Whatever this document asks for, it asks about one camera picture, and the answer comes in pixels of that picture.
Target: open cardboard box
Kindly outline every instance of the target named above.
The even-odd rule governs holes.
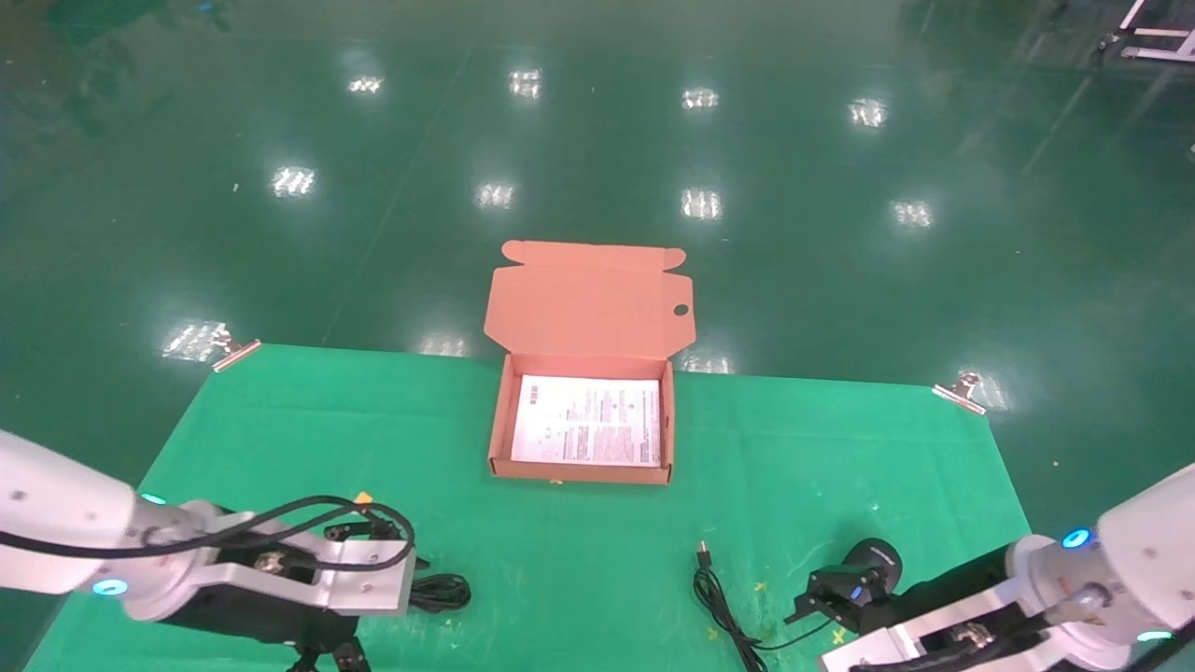
[[[490,435],[490,471],[505,478],[664,484],[675,453],[668,358],[697,340],[693,281],[664,273],[675,248],[509,240],[520,265],[494,271],[485,334],[508,350]],[[511,459],[523,375],[660,381],[658,468]]]

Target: green cloth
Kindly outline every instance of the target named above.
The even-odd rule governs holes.
[[[672,484],[552,484],[486,469],[498,371],[266,346],[212,375],[143,488],[256,511],[366,490],[405,513],[419,555],[468,578],[473,603],[362,619],[376,671],[733,671],[692,594],[699,539],[743,628],[776,642],[820,623],[783,618],[807,574],[863,537],[896,545],[907,587],[1028,531],[987,422],[925,387],[678,373]],[[766,658],[813,671],[833,640]],[[27,670],[282,672],[294,658],[76,594]]]

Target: white robotic arm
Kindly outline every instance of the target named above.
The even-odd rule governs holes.
[[[0,465],[2,587],[90,591],[120,599],[137,621],[293,646],[293,672],[314,671],[323,653],[333,653],[342,672],[368,672],[357,617],[406,612],[415,531],[376,502],[325,495],[259,515],[200,500],[159,505],[5,432]],[[298,529],[277,520],[319,503],[338,508]],[[349,513],[366,518],[325,536],[306,531]],[[361,534],[368,538],[350,538]],[[459,586],[464,606],[467,584]]]
[[[6,432],[0,432],[0,463],[5,532],[98,549],[122,545],[139,500],[128,484]],[[0,545],[0,586],[65,593],[103,563]]]
[[[1001,631],[1029,624],[1018,642],[1005,641],[999,653],[963,667],[1119,670],[1139,637],[1165,636],[1195,617],[1193,558],[1195,465],[1108,511],[1093,529],[1060,542],[1031,534],[865,606],[870,618],[862,618],[860,637],[823,654],[821,667],[930,672],[939,670],[929,665],[937,650],[970,642],[978,652]]]

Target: paper sheet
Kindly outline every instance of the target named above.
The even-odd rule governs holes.
[[[660,381],[523,375],[510,457],[660,466]]]

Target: green floor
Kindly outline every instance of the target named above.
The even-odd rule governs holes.
[[[1128,4],[0,0],[0,427],[136,481],[179,322],[489,359],[501,242],[675,245],[679,367],[974,368],[1058,533],[1191,454],[1195,68],[1090,61]],[[53,604],[4,595],[0,668]]]

